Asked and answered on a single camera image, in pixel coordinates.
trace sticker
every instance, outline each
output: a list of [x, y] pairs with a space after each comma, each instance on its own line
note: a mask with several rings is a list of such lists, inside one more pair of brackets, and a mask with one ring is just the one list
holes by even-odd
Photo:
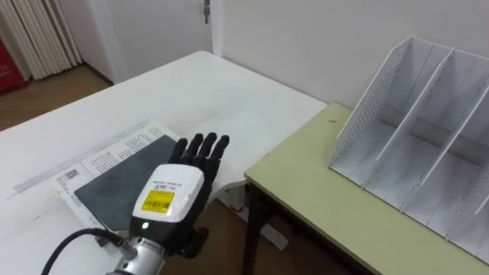
[[147, 194], [141, 210], [165, 214], [174, 196], [174, 192], [151, 190]]

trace robot finger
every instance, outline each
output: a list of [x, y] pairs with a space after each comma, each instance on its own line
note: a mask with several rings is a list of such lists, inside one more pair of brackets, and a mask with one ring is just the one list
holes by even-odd
[[202, 134], [196, 134], [195, 137], [193, 137], [192, 141], [190, 141], [189, 147], [185, 152], [185, 155], [182, 158], [182, 164], [192, 164], [193, 158], [197, 155], [197, 151], [199, 150], [200, 144], [202, 144], [203, 139], [204, 136]]
[[202, 144], [198, 157], [208, 157], [211, 153], [212, 145], [217, 140], [217, 134], [210, 133], [207, 135], [204, 143]]
[[217, 134], [215, 133], [210, 133], [207, 135], [206, 139], [202, 143], [202, 146], [199, 150], [199, 153], [197, 154], [197, 157], [193, 159], [192, 162], [193, 166], [198, 167], [201, 170], [204, 169], [204, 166], [206, 165], [207, 157], [210, 154], [212, 145], [214, 144], [216, 139], [217, 139]]
[[204, 167], [204, 175], [207, 183], [212, 184], [214, 182], [214, 179], [217, 176], [217, 172], [219, 170], [219, 165], [221, 164], [222, 155], [224, 154], [224, 150], [226, 149], [228, 144], [229, 136], [222, 136], [218, 143], [215, 145], [211, 157], [207, 159]]
[[188, 141], [186, 138], [180, 138], [178, 140], [173, 148], [173, 152], [171, 153], [168, 163], [180, 163], [180, 158], [183, 156], [183, 152], [185, 152], [187, 143]]
[[214, 151], [212, 152], [211, 158], [216, 158], [221, 160], [224, 150], [229, 145], [229, 136], [223, 135], [221, 139], [215, 145]]

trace white file organizer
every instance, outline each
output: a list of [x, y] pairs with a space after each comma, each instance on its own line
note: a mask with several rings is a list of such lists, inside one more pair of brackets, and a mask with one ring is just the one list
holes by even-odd
[[489, 59], [408, 38], [329, 166], [489, 264]]

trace door handle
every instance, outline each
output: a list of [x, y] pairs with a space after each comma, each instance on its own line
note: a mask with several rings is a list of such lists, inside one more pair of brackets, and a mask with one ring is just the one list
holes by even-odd
[[211, 14], [211, 0], [204, 0], [204, 16], [206, 17], [206, 24], [209, 23], [210, 14]]

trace red object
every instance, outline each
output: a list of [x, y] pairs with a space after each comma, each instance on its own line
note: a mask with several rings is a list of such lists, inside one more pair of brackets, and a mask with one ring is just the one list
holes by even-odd
[[0, 92], [19, 88], [24, 85], [22, 75], [0, 40]]

